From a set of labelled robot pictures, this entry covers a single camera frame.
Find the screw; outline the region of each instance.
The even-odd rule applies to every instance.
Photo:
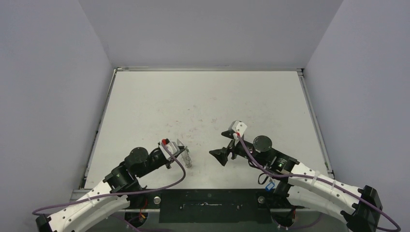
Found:
[[[258,197],[258,202],[261,204],[265,203],[265,197],[263,196]]]
[[[161,198],[160,197],[154,197],[154,204],[159,204],[161,203]]]

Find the blue clip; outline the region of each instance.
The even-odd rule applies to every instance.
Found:
[[[275,187],[275,183],[274,183],[274,182],[270,182],[270,183],[265,187],[265,190],[269,192],[269,191],[272,190],[274,187]]]

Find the gray wall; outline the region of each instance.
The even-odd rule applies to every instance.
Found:
[[[302,68],[342,0],[80,0],[115,66]]]
[[[408,0],[344,0],[305,69],[336,177],[376,188],[404,231],[410,230],[409,12]]]
[[[69,199],[85,170],[112,67],[76,0],[0,1],[1,231]]]

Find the white table surface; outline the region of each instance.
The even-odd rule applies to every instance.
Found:
[[[193,166],[175,189],[264,188],[257,183],[261,171],[245,159],[223,167],[208,153],[227,146],[220,133],[237,119],[248,126],[246,140],[267,135],[273,148],[327,175],[297,72],[117,72],[85,188],[95,187],[133,148],[151,152],[163,138],[179,138],[190,149]],[[140,184],[158,188],[181,176],[173,163]]]

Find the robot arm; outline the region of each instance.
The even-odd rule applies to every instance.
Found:
[[[222,136],[231,139],[228,146],[209,153],[223,166],[226,165],[230,154],[232,159],[236,159],[237,156],[248,159],[250,166],[258,166],[280,181],[273,194],[282,196],[292,205],[311,208],[333,216],[346,223],[353,232],[376,230],[380,213],[343,191],[343,189],[347,190],[382,210],[379,196],[374,188],[349,186],[322,175],[298,160],[273,149],[272,141],[266,136],[256,137],[253,143],[247,142],[244,140],[246,128],[247,126],[241,121],[233,122],[227,131],[221,133]]]
[[[120,209],[133,205],[140,205],[145,196],[139,195],[122,195],[122,192],[142,191],[137,178],[142,177],[155,169],[165,165],[171,168],[170,164],[174,161],[165,150],[177,158],[182,156],[185,166],[190,167],[190,157],[188,149],[178,140],[170,142],[168,139],[158,143],[150,154],[143,147],[133,149],[123,162],[114,168],[104,180],[86,195],[81,197],[77,203],[70,205],[54,214],[40,215],[36,219],[39,232],[85,232],[93,225],[97,224],[104,218]]]

